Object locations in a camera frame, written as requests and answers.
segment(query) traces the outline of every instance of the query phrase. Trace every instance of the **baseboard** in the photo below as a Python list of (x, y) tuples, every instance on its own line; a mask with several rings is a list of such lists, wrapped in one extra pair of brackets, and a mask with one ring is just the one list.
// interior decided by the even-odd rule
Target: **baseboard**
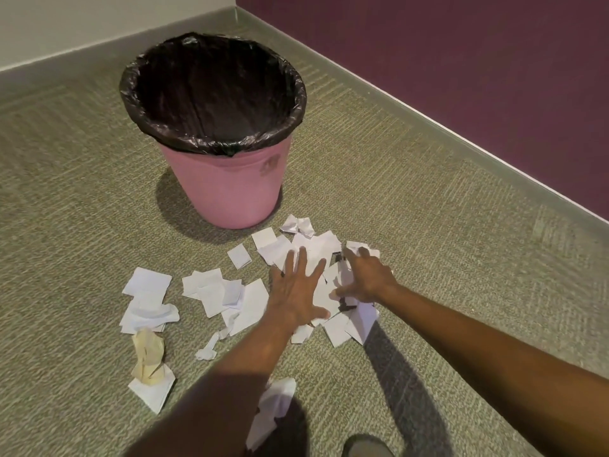
[(172, 36), (197, 30), (221, 31), (231, 25), (236, 25), (234, 6), (20, 64), (0, 71), (0, 94), (21, 93), (44, 84), (61, 82), (82, 75), (96, 64), (120, 60), (127, 63), (148, 47)]
[(439, 143), (453, 149), (457, 156), (473, 160), (484, 169), (499, 176), (517, 189), (524, 191), (532, 199), (567, 216), (590, 233), (597, 236), (604, 243), (609, 244), (609, 221), (582, 207), (561, 193), (554, 191), (549, 186), (546, 186), (521, 170), (509, 165), (440, 123), (435, 122), (433, 119), (422, 114), (413, 107), (394, 98), (377, 86), (367, 82), (360, 76), (355, 75), (325, 56), (322, 56), (307, 45), (283, 33), (281, 30), (276, 29), (246, 10), (237, 7), (236, 12), (240, 25), (244, 25), (250, 29), (263, 31), (266, 35), (271, 35), (273, 39), (276, 40), (277, 44), (280, 45), (280, 48), (278, 48), (281, 49), (280, 52), (292, 51), (294, 54), (306, 58), (306, 60), (315, 65), (316, 68), (323, 70), (328, 75), (335, 76), (338, 80), (346, 83), (356, 92), (368, 96), (375, 104), (383, 107), (400, 119), (413, 123), (423, 131), (433, 131), (434, 138), (438, 139)]

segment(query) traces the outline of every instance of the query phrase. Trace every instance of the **textured carpet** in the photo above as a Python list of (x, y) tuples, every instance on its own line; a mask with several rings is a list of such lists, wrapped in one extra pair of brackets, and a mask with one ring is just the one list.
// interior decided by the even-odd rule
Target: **textured carpet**
[[(273, 46), (253, 31), (229, 33)], [(433, 134), (288, 59), (309, 104), (283, 201), (263, 226), (310, 216), (317, 231), (380, 249), (414, 290), (609, 375), (605, 245)], [(253, 230), (205, 223), (153, 140), (130, 122), (121, 70), (108, 64), (0, 102), (2, 455), (115, 455), (155, 420), (127, 389), (134, 350), (118, 327), (129, 301), (121, 289), (136, 266), (174, 277), (166, 302), (181, 321), (162, 337), (178, 381), (164, 412), (209, 368), (194, 353), (222, 327), (180, 296), (180, 278), (220, 266), (227, 278), (267, 281)], [(253, 262), (237, 271), (226, 251), (240, 241)], [(273, 376), (296, 377), (298, 401), (263, 452), (298, 455), (297, 440), (311, 455), (335, 456), (353, 433), (371, 433), (404, 455), (535, 454), (383, 309), (365, 348), (333, 349), (317, 329), (287, 347)]]

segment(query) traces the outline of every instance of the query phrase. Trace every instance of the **crumpled yellow paper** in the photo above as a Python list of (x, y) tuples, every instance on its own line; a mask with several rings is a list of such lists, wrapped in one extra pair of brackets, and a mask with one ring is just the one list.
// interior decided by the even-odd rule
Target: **crumpled yellow paper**
[(145, 385), (159, 383), (165, 377), (165, 369), (160, 368), (163, 365), (165, 351), (163, 339), (149, 328), (143, 328), (133, 335), (132, 340), (138, 362), (131, 375)]

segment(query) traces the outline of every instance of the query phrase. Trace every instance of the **black trash bag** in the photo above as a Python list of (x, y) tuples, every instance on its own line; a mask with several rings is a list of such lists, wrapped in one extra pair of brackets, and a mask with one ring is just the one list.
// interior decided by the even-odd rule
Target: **black trash bag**
[(119, 86), (140, 130), (181, 152), (233, 156), (281, 142), (305, 114), (305, 84), (252, 40), (187, 33), (150, 48)]

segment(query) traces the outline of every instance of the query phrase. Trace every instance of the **hand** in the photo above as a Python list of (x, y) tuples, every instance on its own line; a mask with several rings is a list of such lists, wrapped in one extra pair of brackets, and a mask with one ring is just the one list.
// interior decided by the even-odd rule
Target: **hand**
[(381, 299), (387, 288), (397, 286), (391, 269), (375, 257), (370, 256), (367, 248), (360, 247), (357, 256), (348, 248), (343, 249), (343, 256), (351, 263), (353, 283), (338, 287), (334, 292), (338, 297), (355, 297), (363, 303), (373, 303)]
[(313, 274), (307, 277), (305, 274), (306, 249), (300, 248), (296, 270), (294, 270), (294, 252), (291, 250), (285, 259), (283, 276), (276, 266), (270, 270), (271, 291), (268, 311), (281, 312), (283, 317), (286, 317), (289, 322), (293, 322), (294, 330), (299, 325), (310, 323), (313, 319), (329, 318), (330, 312), (327, 309), (313, 306), (313, 292), (325, 267), (326, 260), (320, 260)]

